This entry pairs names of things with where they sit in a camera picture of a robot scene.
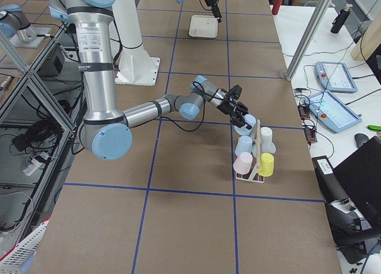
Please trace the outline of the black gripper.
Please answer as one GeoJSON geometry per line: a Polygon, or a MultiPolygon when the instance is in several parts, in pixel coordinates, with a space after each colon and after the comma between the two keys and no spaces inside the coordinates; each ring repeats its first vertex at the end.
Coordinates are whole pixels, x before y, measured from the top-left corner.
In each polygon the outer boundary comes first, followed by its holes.
{"type": "Polygon", "coordinates": [[[217,107],[225,115],[232,118],[232,124],[237,127],[242,127],[245,124],[244,115],[248,114],[248,107],[238,101],[242,93],[242,87],[239,85],[233,86],[223,97],[217,107]]]}
{"type": "Polygon", "coordinates": [[[215,17],[217,17],[217,22],[221,23],[222,18],[221,18],[221,13],[220,9],[218,7],[218,0],[204,0],[207,7],[211,8],[211,11],[215,17]]]}

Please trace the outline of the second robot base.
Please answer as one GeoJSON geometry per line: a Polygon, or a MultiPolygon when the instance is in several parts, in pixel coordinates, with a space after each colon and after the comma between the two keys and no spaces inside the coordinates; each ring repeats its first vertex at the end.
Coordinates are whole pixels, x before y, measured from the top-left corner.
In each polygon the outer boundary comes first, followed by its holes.
{"type": "Polygon", "coordinates": [[[15,47],[37,48],[50,30],[49,27],[32,25],[19,5],[1,7],[1,32],[15,47]]]}

